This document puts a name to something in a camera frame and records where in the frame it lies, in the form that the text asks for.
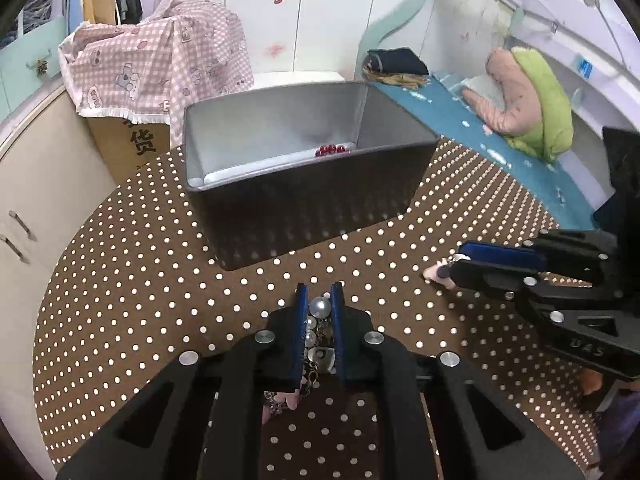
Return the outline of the person's hand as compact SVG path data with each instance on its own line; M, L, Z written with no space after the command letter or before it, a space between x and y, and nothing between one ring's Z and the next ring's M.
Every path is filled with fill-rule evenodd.
M590 368L583 368L579 373L579 385L584 396L590 396L602 388L603 375Z

